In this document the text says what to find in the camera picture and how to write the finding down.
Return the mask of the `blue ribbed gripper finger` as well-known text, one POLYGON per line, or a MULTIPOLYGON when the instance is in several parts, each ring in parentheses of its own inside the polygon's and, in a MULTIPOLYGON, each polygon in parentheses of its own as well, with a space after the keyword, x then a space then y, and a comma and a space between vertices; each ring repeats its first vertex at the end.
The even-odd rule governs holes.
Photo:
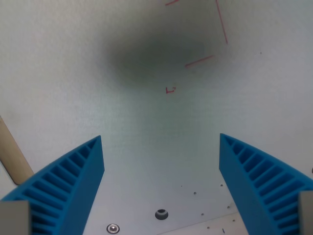
POLYGON ((33 235, 81 235, 104 171, 97 136, 38 171, 1 201, 30 204, 33 235))
POLYGON ((219 170, 250 235, 298 235, 298 195, 313 181, 281 160, 220 134, 219 170))

